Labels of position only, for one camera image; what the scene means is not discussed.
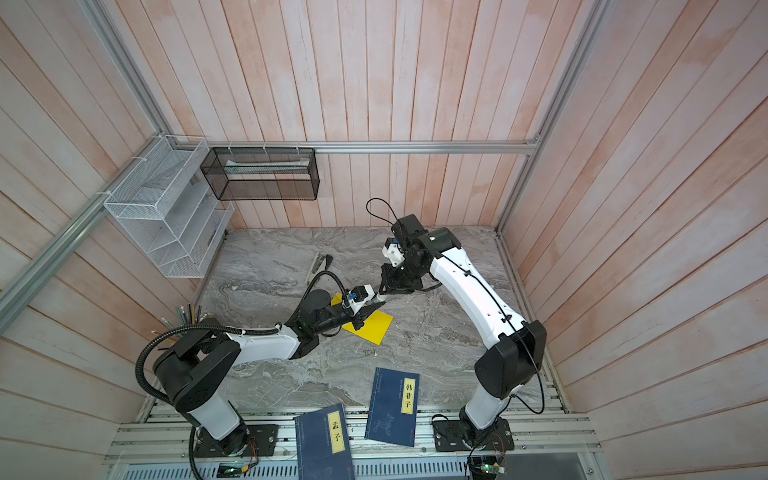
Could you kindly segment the yellow envelope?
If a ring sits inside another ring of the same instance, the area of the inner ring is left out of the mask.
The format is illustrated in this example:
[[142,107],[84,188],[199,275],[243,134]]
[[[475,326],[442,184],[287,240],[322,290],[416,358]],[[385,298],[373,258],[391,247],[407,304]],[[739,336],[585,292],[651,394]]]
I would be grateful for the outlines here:
[[374,311],[369,315],[364,322],[359,322],[360,329],[355,328],[355,323],[348,321],[345,324],[337,328],[336,331],[331,333],[323,333],[325,337],[334,337],[340,333],[341,330],[346,330],[350,333],[357,335],[375,345],[380,345],[384,339],[393,317],[380,310]]

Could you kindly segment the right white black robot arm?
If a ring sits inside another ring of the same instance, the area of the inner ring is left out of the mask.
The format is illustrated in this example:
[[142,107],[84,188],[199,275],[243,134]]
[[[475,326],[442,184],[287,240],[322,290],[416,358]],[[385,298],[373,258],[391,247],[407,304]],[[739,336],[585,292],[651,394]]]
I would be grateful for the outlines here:
[[478,386],[456,421],[442,421],[450,435],[472,449],[488,441],[515,393],[540,377],[547,339],[545,327],[515,312],[482,277],[451,230],[427,230],[411,214],[391,226],[382,253],[377,297],[424,289],[429,274],[458,302],[478,331],[485,353],[475,362]]

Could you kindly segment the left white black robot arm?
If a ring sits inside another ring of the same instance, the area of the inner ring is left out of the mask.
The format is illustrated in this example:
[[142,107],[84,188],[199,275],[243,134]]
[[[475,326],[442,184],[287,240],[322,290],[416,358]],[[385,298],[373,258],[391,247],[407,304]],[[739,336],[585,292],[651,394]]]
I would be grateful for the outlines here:
[[337,327],[361,329],[384,304],[372,286],[347,289],[338,275],[323,270],[289,319],[274,327],[235,328],[210,317],[157,336],[136,360],[136,381],[192,424],[192,449],[208,444],[220,456],[239,455],[254,446],[255,434],[219,392],[230,370],[262,360],[302,358]]

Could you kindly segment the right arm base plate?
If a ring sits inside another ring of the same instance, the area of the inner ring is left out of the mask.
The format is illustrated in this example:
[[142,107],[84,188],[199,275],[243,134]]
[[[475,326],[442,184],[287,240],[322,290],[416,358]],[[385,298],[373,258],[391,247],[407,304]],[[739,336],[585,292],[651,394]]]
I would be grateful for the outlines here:
[[435,414],[430,421],[435,449],[439,452],[484,451],[501,453],[515,449],[509,423],[498,416],[486,429],[478,430],[464,417],[451,420]]

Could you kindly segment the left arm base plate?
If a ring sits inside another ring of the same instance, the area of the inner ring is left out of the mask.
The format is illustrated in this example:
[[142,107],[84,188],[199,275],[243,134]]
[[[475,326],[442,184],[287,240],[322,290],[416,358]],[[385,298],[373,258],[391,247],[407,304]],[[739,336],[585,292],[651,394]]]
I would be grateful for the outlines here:
[[277,440],[276,424],[243,424],[222,440],[215,440],[205,428],[199,427],[192,440],[192,453],[195,458],[271,457]]

